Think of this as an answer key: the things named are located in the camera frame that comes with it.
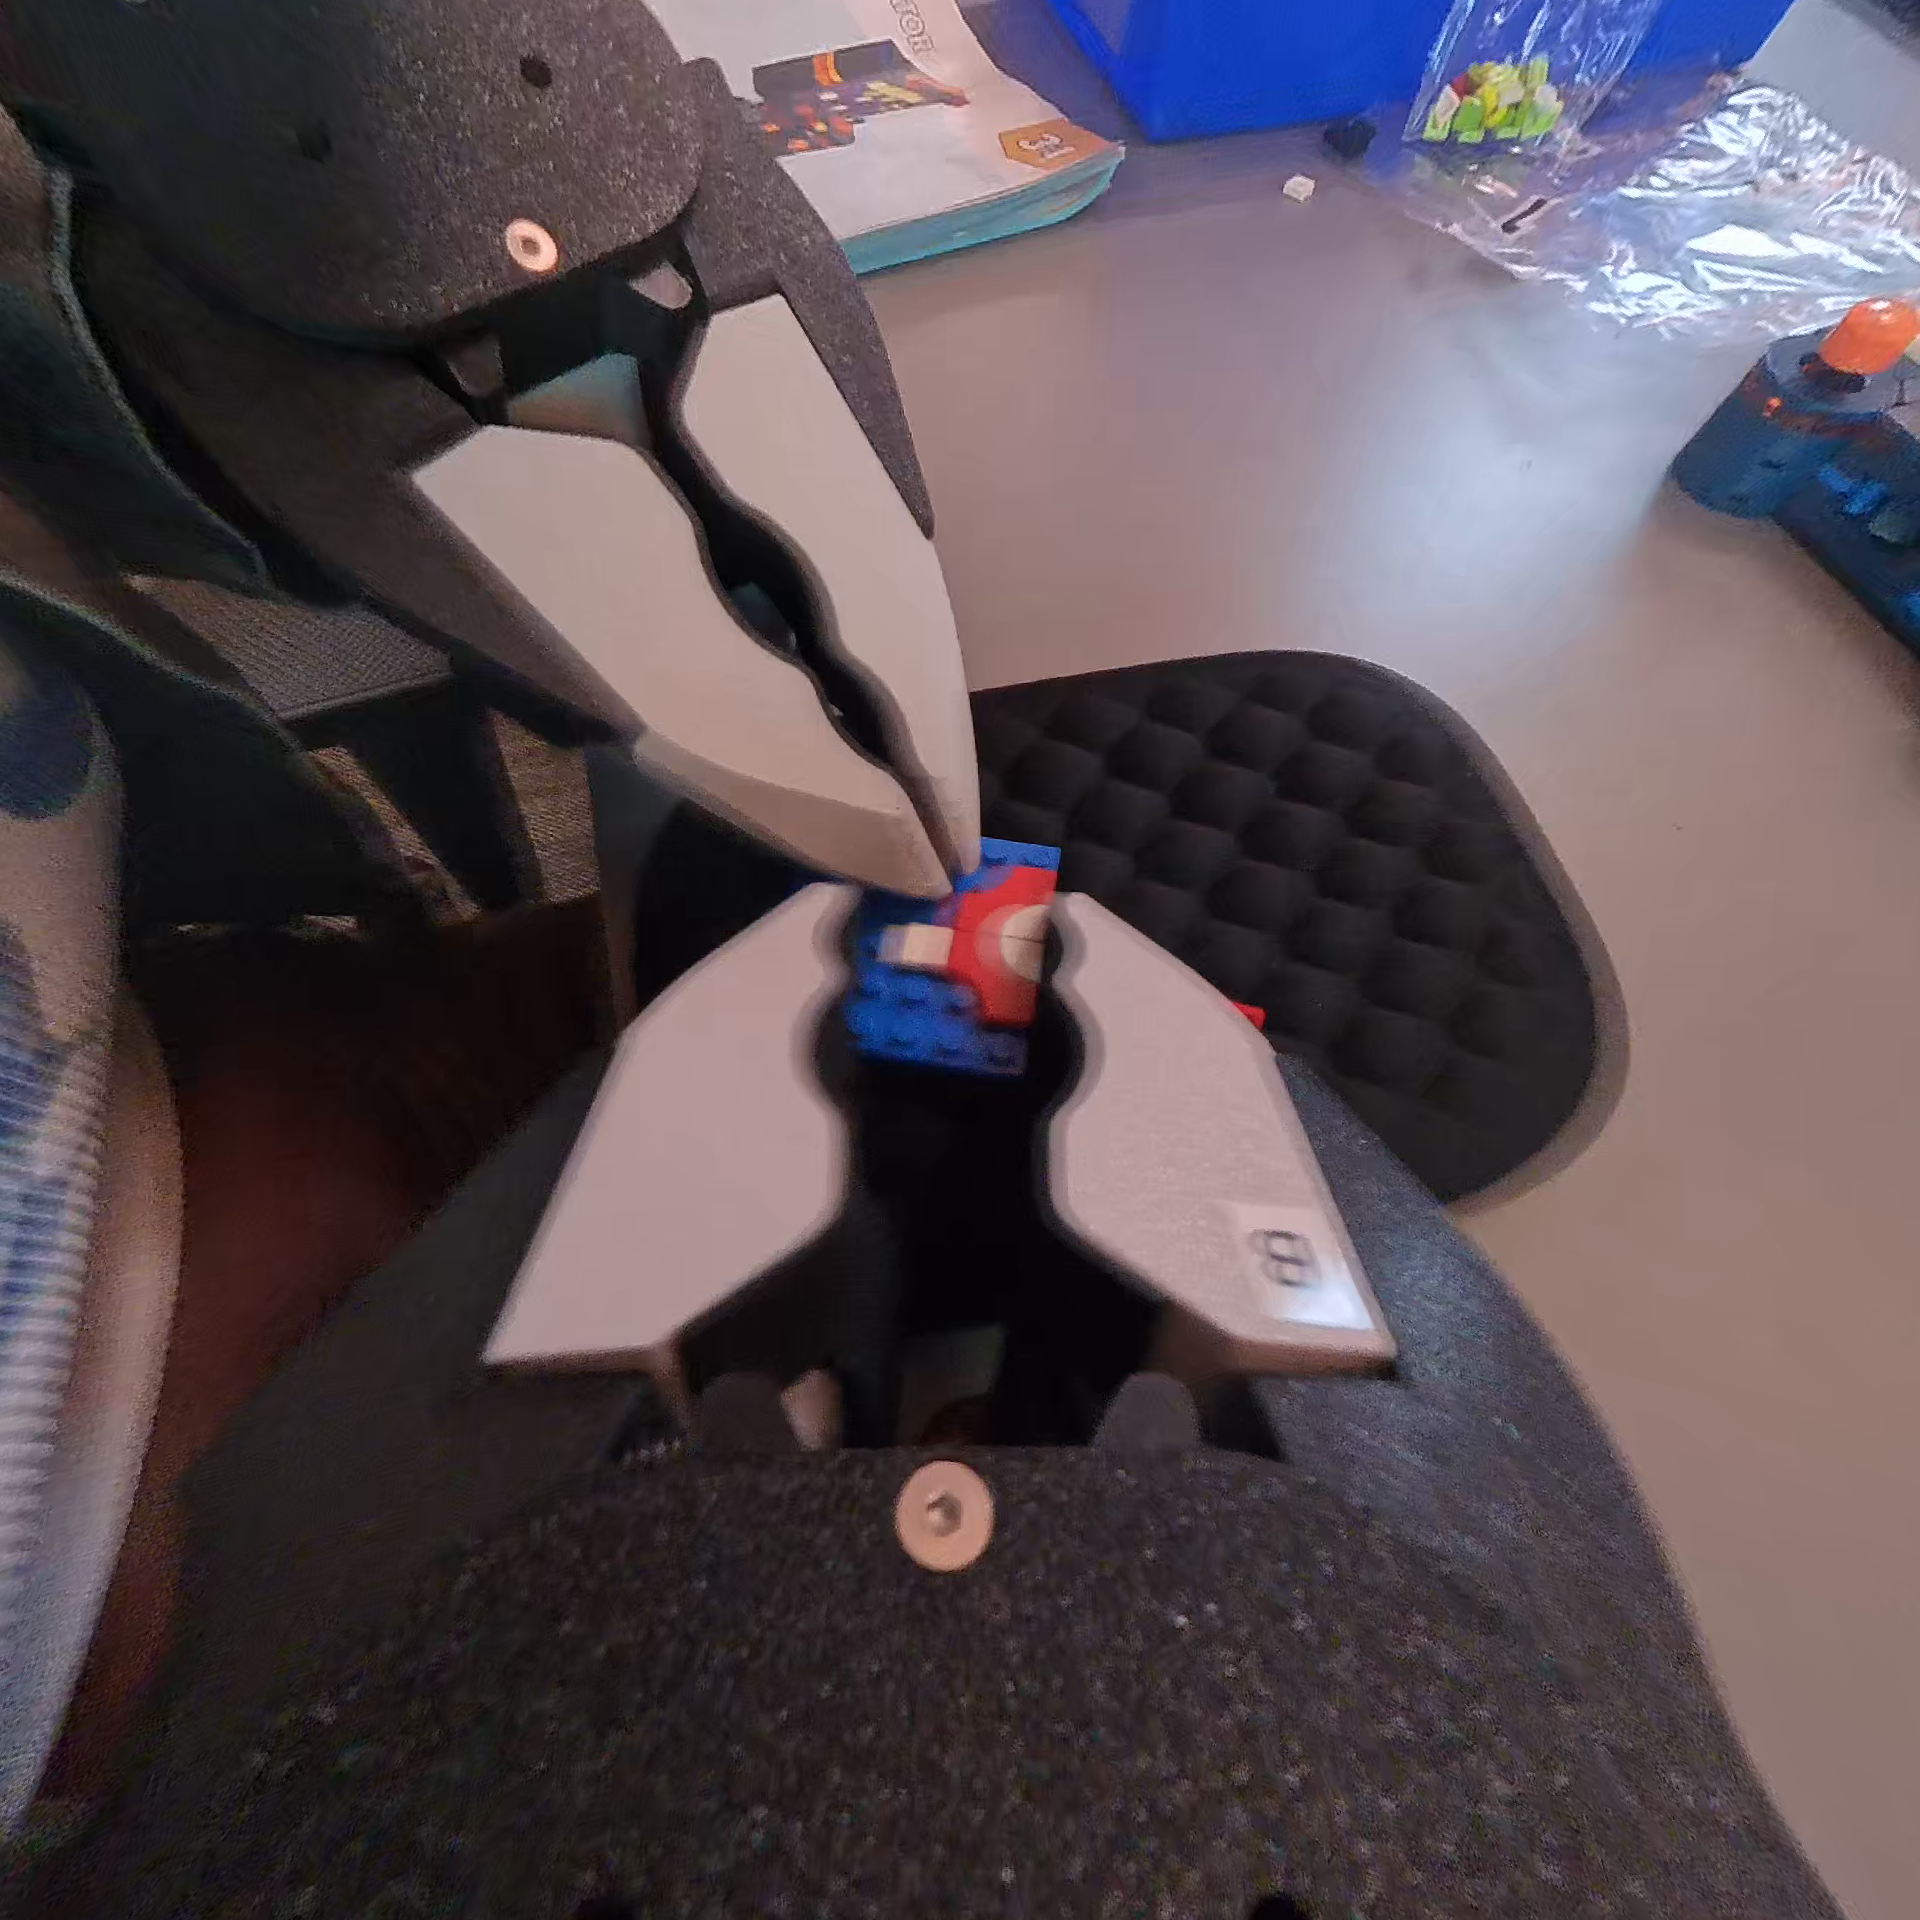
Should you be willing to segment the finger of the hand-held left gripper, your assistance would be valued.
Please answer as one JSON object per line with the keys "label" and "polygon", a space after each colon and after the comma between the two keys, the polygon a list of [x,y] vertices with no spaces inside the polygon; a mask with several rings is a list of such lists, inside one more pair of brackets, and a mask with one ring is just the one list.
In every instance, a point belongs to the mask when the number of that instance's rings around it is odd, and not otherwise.
{"label": "finger of the hand-held left gripper", "polygon": [[828,659],[864,686],[927,841],[949,876],[972,873],[975,743],[944,569],[786,299],[706,321],[678,427],[799,567]]}
{"label": "finger of the hand-held left gripper", "polygon": [[636,760],[799,863],[901,895],[952,887],[887,753],[725,604],[689,504],[637,448],[487,424],[415,492],[636,716]]}

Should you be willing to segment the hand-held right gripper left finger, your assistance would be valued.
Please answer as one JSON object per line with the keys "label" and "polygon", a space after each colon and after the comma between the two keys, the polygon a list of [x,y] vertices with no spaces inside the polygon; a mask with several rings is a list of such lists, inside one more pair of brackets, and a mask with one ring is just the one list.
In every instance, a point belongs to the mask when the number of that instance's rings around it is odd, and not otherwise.
{"label": "hand-held right gripper left finger", "polygon": [[814,1043],[857,889],[815,879],[621,1032],[484,1344],[503,1376],[640,1374],[677,1411],[692,1339],[839,1216],[847,1119]]}

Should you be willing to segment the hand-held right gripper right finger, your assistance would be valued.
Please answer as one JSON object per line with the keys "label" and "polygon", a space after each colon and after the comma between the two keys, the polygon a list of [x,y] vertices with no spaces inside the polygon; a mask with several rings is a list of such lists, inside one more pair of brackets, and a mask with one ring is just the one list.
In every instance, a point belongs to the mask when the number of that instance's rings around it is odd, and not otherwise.
{"label": "hand-held right gripper right finger", "polygon": [[1236,1003],[1089,895],[1054,908],[1078,1069],[1046,1119],[1050,1214],[1150,1307],[1177,1377],[1370,1376],[1399,1342]]}

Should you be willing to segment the large blue brick plate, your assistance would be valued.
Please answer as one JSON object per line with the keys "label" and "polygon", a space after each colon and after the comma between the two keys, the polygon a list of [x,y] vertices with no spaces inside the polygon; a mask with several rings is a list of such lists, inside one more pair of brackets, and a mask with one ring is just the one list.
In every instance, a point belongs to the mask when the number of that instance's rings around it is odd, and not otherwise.
{"label": "large blue brick plate", "polygon": [[1062,853],[1045,843],[982,839],[974,871],[938,901],[877,889],[857,895],[847,926],[849,983],[842,1014],[849,1040],[864,1059],[972,1077],[1024,1072],[1029,1031],[1038,1014],[1029,1028],[984,1027],[975,1017],[974,993],[949,974],[903,972],[885,967],[874,956],[881,928],[909,921],[949,926],[959,893],[1012,865],[1050,869],[1060,877]]}

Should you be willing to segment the red curved brick piece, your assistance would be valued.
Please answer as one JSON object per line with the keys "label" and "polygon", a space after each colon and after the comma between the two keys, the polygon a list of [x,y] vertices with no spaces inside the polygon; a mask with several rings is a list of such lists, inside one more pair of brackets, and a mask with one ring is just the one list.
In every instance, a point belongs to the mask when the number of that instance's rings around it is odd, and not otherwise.
{"label": "red curved brick piece", "polygon": [[1050,869],[1012,865],[954,897],[945,974],[974,993],[984,1027],[1031,1027],[1056,884]]}

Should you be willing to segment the black office chair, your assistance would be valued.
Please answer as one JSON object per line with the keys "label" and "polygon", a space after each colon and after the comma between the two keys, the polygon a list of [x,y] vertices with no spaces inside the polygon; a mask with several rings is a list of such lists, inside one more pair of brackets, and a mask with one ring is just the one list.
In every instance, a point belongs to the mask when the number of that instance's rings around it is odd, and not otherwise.
{"label": "black office chair", "polygon": [[584,745],[370,608],[135,575],[295,739],[431,921],[601,893]]}

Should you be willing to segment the black dimpled foam pad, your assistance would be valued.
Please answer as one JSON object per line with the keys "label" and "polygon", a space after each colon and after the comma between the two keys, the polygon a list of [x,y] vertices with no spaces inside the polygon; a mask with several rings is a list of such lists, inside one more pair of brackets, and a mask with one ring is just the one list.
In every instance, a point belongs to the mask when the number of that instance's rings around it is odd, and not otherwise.
{"label": "black dimpled foam pad", "polygon": [[1576,904],[1478,741],[1327,653],[972,694],[982,832],[1097,903],[1337,1096],[1439,1201],[1542,1161],[1599,1072]]}

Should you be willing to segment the building instruction booklet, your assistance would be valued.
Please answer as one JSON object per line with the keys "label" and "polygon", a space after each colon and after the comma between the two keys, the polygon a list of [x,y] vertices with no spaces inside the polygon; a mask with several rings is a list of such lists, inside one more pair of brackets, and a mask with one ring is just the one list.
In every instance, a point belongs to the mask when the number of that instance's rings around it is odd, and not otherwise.
{"label": "building instruction booklet", "polygon": [[855,273],[1069,219],[1125,148],[1007,76],[954,1],[655,1]]}

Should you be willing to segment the blue plastic bin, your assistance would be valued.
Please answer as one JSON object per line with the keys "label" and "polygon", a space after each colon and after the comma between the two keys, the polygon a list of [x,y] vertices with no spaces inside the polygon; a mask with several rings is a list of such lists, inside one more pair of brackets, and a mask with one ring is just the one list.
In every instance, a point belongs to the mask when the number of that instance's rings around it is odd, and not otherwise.
{"label": "blue plastic bin", "polygon": [[1630,73],[1742,65],[1788,1],[1054,1],[1048,13],[1156,141],[1399,105],[1420,136],[1441,79],[1541,64],[1557,126]]}

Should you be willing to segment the person's patterned shirt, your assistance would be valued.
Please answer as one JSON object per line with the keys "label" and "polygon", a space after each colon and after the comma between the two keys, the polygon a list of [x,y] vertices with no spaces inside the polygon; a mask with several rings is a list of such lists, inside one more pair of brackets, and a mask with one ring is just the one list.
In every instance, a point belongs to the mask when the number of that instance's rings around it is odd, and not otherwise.
{"label": "person's patterned shirt", "polygon": [[153,1438],[181,1143],[124,980],[124,793],[89,697],[2,662],[2,1822],[30,1822]]}

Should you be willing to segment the clear bag of green bricks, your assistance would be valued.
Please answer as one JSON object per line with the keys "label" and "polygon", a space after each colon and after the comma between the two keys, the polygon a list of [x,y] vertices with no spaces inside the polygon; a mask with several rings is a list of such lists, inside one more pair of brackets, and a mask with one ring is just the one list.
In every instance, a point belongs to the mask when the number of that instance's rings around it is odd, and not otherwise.
{"label": "clear bag of green bricks", "polygon": [[1428,52],[1394,184],[1505,191],[1638,131],[1626,69],[1661,1],[1457,1]]}

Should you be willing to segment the blue brick controller model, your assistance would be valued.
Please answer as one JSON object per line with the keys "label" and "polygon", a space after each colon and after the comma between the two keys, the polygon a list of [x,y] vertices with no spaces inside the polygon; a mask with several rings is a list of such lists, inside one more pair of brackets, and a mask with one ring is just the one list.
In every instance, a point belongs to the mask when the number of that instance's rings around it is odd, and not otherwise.
{"label": "blue brick controller model", "polygon": [[1670,459],[1672,485],[1797,542],[1918,653],[1914,304],[1773,343]]}

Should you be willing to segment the crumpled clear plastic bag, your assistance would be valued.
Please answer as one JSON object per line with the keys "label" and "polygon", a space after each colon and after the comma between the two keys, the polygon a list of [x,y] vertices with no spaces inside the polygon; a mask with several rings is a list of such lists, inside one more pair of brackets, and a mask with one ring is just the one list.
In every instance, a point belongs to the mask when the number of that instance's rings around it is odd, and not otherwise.
{"label": "crumpled clear plastic bag", "polygon": [[1426,221],[1623,329],[1773,340],[1914,304],[1914,173],[1753,81],[1614,100],[1541,151],[1421,153]]}

